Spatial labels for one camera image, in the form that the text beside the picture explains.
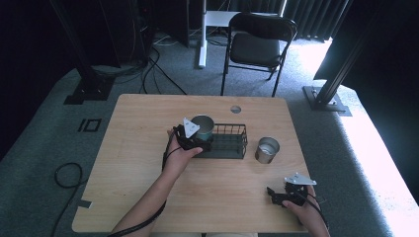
floor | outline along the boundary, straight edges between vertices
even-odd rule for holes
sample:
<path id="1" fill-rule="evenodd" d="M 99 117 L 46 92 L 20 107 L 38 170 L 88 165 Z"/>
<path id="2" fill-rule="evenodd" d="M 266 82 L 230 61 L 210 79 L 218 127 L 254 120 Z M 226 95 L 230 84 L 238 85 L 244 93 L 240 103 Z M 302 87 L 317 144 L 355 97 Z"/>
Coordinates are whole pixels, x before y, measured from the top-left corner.
<path id="1" fill-rule="evenodd" d="M 59 80 L 0 163 L 0 236 L 46 236 L 53 232 L 55 236 L 106 236 L 71 230 L 76 201 L 64 208 L 73 192 L 75 200 L 82 196 L 84 187 L 76 191 L 62 189 L 54 181 L 54 172 L 64 163 L 77 162 L 84 170 L 82 177 L 88 178 L 120 94 L 183 94 L 183 90 L 189 95 L 219 95 L 225 39 L 210 39 L 205 69 L 198 68 L 197 42 L 186 48 L 170 39 L 161 40 L 150 54 L 161 70 L 147 67 L 137 74 L 119 76 L 104 102 L 85 101 L 79 106 L 64 106 L 63 101 L 72 94 L 79 76 L 72 70 Z M 288 102 L 310 177 L 318 183 L 317 193 L 327 199 L 322 207 L 331 225 L 331 235 L 411 236 L 419 220 L 418 206 L 357 93 L 350 88 L 339 88 L 338 96 L 351 113 L 351 116 L 341 116 L 313 111 L 302 92 L 303 86 L 321 87 L 324 83 L 312 78 L 328 43 L 298 39 L 292 44 L 276 96 Z M 106 66 L 95 68 L 107 73 L 120 70 Z M 258 72 L 231 70 L 225 95 L 269 97 L 272 83 L 255 80 L 263 77 Z M 80 132 L 83 119 L 100 119 L 101 125 L 96 132 Z M 74 172 L 77 171 L 66 171 L 59 179 L 76 182 L 78 175 Z M 262 233 L 260 236 L 307 235 Z"/>

metal basket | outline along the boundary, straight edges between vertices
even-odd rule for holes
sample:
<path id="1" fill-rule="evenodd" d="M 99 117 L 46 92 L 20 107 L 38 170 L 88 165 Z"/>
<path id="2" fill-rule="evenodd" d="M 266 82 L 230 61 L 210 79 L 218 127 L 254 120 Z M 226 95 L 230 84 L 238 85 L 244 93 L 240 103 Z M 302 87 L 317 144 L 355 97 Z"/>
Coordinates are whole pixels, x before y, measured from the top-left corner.
<path id="1" fill-rule="evenodd" d="M 245 124 L 216 123 L 212 131 L 212 149 L 198 158 L 243 159 L 246 154 Z"/>

cup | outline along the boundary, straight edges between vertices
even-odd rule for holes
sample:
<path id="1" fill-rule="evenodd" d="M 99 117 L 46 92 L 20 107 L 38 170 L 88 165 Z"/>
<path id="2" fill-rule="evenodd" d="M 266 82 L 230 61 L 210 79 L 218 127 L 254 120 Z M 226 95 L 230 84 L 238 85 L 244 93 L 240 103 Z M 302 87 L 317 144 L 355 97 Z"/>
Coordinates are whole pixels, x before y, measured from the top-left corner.
<path id="1" fill-rule="evenodd" d="M 280 151 L 280 143 L 273 137 L 262 137 L 256 150 L 256 160 L 262 164 L 270 164 Z"/>
<path id="2" fill-rule="evenodd" d="M 208 141 L 212 138 L 212 130 L 215 125 L 212 118 L 204 115 L 192 118 L 191 122 L 200 126 L 200 129 L 195 133 L 195 138 Z"/>

black chair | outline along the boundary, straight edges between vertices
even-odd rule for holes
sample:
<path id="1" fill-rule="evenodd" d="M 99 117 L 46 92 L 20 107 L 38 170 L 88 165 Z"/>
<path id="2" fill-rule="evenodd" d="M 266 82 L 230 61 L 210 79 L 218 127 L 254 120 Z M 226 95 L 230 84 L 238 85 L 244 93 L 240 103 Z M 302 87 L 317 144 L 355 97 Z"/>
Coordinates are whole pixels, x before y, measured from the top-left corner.
<path id="1" fill-rule="evenodd" d="M 272 97 L 275 97 L 287 50 L 295 35 L 296 24 L 290 19 L 252 13 L 235 15 L 228 24 L 221 96 L 224 94 L 228 67 L 237 67 L 270 72 L 267 80 L 271 80 L 278 69 L 277 81 L 272 93 Z"/>

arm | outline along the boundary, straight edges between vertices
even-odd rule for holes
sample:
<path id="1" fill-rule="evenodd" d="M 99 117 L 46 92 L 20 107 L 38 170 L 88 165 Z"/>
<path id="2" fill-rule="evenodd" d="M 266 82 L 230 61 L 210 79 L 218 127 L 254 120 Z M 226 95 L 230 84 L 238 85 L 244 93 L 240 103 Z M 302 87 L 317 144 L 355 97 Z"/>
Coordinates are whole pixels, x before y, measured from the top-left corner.
<path id="1" fill-rule="evenodd" d="M 308 186 L 308 199 L 319 207 L 315 197 L 315 192 L 312 186 Z M 326 227 L 320 214 L 307 202 L 303 206 L 296 205 L 291 201 L 284 200 L 283 205 L 294 213 L 299 221 L 307 228 L 308 233 L 313 237 L 329 237 L 329 230 Z"/>
<path id="2" fill-rule="evenodd" d="M 112 233 L 130 228 L 150 218 L 160 206 L 166 201 L 177 179 L 185 170 L 191 158 L 203 151 L 202 148 L 184 150 L 173 136 L 169 145 L 166 165 L 161 175 L 151 185 L 142 198 L 131 208 L 131 210 L 115 226 Z M 144 228 L 135 231 L 127 236 L 148 236 L 154 226 L 154 222 Z"/>

